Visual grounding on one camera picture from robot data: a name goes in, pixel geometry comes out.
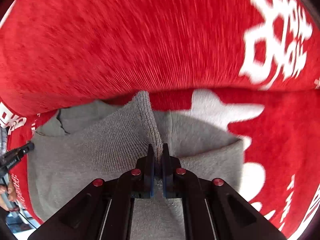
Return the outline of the person's left hand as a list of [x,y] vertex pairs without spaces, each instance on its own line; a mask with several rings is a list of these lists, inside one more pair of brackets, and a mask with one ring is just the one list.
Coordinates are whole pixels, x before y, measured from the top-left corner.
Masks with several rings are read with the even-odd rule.
[[[8,184],[7,186],[1,185],[0,189],[1,195],[7,194],[7,198],[10,202],[15,202],[17,200],[17,192],[14,186],[14,182],[10,174],[8,174]],[[11,208],[7,206],[2,196],[0,196],[0,205],[5,211],[10,211]]]

